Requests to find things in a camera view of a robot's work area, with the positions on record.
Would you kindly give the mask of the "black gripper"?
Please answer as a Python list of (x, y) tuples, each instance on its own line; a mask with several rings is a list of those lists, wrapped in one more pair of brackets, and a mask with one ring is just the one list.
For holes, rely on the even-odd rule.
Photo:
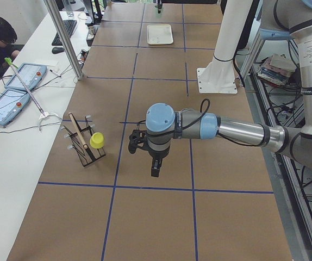
[(146, 130), (135, 129), (129, 136), (128, 151), (134, 154), (137, 149), (147, 151), (152, 159), (151, 176), (159, 177), (160, 169), (162, 166), (162, 158), (165, 158), (170, 150), (170, 143), (167, 141), (165, 144), (157, 145), (150, 141)]

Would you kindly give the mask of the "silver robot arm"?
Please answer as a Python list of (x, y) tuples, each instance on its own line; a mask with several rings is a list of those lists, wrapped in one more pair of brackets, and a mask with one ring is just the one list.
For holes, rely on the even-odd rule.
[(156, 4), (157, 4), (157, 9), (160, 11), (163, 7), (162, 0), (156, 0)]
[(212, 139), (220, 136), (243, 146), (265, 147), (312, 169), (312, 1), (264, 1), (260, 31), (267, 39), (295, 39), (301, 73), (305, 125), (302, 128), (241, 122), (203, 109), (174, 111), (165, 103), (149, 107), (146, 129), (133, 130), (128, 149), (147, 151), (156, 177), (172, 139)]

